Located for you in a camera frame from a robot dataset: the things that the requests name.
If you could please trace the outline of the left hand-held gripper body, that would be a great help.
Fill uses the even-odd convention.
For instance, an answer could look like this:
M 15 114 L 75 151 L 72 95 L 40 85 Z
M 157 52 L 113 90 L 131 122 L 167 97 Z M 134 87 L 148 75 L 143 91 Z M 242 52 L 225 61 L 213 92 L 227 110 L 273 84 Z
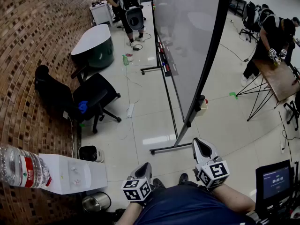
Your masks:
M 144 202 L 152 192 L 152 167 L 149 162 L 134 169 L 124 180 L 121 190 L 129 202 Z

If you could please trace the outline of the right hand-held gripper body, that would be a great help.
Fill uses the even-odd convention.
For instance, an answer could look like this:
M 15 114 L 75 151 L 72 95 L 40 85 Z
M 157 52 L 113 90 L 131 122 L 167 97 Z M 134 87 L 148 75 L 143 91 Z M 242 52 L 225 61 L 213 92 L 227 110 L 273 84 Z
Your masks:
M 194 138 L 192 141 L 193 156 L 196 167 L 193 170 L 197 181 L 201 181 L 206 188 L 222 185 L 229 177 L 227 162 L 223 160 L 210 142 Z

